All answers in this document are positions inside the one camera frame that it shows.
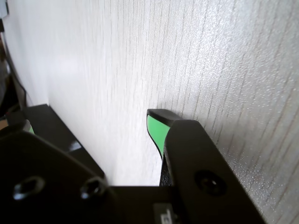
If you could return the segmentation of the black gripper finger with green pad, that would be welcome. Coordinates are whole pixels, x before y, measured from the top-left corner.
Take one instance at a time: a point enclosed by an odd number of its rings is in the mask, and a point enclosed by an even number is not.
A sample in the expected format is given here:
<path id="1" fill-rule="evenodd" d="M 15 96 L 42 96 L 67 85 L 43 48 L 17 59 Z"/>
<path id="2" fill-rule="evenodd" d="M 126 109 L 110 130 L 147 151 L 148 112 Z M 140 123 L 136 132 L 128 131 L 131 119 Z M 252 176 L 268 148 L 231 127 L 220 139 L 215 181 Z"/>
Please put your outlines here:
<path id="1" fill-rule="evenodd" d="M 174 188 L 186 224 L 262 224 L 262 216 L 196 120 L 147 110 L 147 131 L 162 158 L 160 185 Z"/>
<path id="2" fill-rule="evenodd" d="M 3 224 L 119 224 L 115 197 L 95 172 L 22 126 L 0 132 Z"/>

